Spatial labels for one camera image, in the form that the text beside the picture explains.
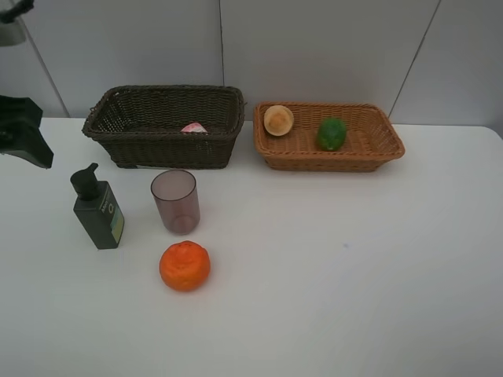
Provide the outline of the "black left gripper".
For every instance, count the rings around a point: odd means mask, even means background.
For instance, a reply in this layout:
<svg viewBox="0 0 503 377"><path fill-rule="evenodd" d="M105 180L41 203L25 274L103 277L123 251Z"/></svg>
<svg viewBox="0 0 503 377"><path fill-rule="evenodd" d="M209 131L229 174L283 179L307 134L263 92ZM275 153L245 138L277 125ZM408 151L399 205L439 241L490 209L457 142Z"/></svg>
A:
<svg viewBox="0 0 503 377"><path fill-rule="evenodd" d="M40 132L42 114L31 98L1 95L1 153L50 169L53 151Z"/></svg>

